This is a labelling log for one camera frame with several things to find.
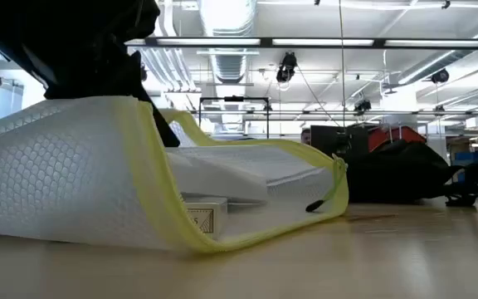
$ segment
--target black fabric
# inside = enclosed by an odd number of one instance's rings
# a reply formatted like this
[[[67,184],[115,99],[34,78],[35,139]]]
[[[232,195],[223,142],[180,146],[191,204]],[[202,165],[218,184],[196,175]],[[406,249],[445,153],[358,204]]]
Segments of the black fabric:
[[[153,105],[165,146],[180,144],[141,85],[125,42],[153,33],[155,1],[0,1],[0,53],[48,87],[47,99],[134,96]]]
[[[425,144],[398,140],[349,164],[349,200],[413,203],[436,197],[457,170]]]
[[[446,182],[464,169],[465,181]],[[349,201],[414,203],[447,196],[448,206],[471,206],[478,197],[478,160],[466,167],[449,166],[427,145],[398,140],[349,163]]]

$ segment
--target desk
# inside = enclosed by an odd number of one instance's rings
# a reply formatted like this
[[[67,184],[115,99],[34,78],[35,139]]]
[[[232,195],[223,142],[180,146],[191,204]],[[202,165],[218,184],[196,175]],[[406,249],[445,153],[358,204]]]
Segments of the desk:
[[[0,298],[478,298],[478,203],[352,205],[213,256],[0,237]]]

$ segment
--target yellow trim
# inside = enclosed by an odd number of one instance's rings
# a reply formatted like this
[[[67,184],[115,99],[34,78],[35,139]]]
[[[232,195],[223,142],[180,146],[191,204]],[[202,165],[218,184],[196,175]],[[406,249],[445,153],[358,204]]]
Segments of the yellow trim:
[[[212,140],[200,131],[189,114],[171,110],[163,111],[163,116],[167,122],[176,120],[186,134],[198,145],[275,145],[313,166],[325,167],[333,172],[334,187],[324,197],[324,200],[333,200],[330,211],[307,218],[302,222],[290,223],[285,227],[239,236],[233,241],[217,242],[198,229],[183,205],[175,179],[168,166],[165,148],[159,138],[152,117],[151,106],[144,102],[133,104],[126,105],[119,102],[116,113],[124,136],[126,156],[134,175],[134,186],[150,223],[156,228],[160,236],[175,247],[188,248],[197,252],[236,250],[312,223],[337,217],[344,213],[348,205],[345,164],[341,159],[335,158],[333,160],[312,147],[289,140]]]

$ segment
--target black cable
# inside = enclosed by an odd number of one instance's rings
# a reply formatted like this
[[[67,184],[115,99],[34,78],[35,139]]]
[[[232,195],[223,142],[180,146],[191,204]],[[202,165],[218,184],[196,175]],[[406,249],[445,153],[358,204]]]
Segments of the black cable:
[[[300,72],[300,74],[302,75],[302,77],[304,78],[304,82],[305,84],[307,85],[307,88],[309,88],[309,91],[311,92],[311,95],[313,95],[313,97],[315,98],[316,102],[319,104],[320,106],[320,109],[322,109],[322,111],[329,117],[329,120],[332,120],[337,126],[340,126],[339,123],[333,119],[333,116],[331,116],[328,111],[326,111],[326,109],[324,109],[324,106],[322,105],[322,103],[320,103],[320,100],[319,98],[316,97],[315,95],[315,92],[313,91],[313,89],[311,88],[311,86],[309,85],[309,82],[307,81],[307,79],[305,79],[305,76],[304,76],[304,73],[302,72],[302,69],[300,68],[300,66],[298,66],[298,64],[296,64],[296,68],[298,68],[298,71]]]

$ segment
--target black bag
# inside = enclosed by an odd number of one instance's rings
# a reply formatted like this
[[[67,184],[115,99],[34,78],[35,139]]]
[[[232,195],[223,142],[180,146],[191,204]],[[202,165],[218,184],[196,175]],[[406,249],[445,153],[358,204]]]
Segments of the black bag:
[[[433,198],[457,170],[425,144],[398,140],[349,163],[349,200],[413,203]]]
[[[446,184],[464,169],[466,180]],[[447,196],[449,206],[471,206],[478,196],[478,161],[449,166],[427,145],[398,140],[355,159],[348,166],[349,201],[354,203],[414,203]]]

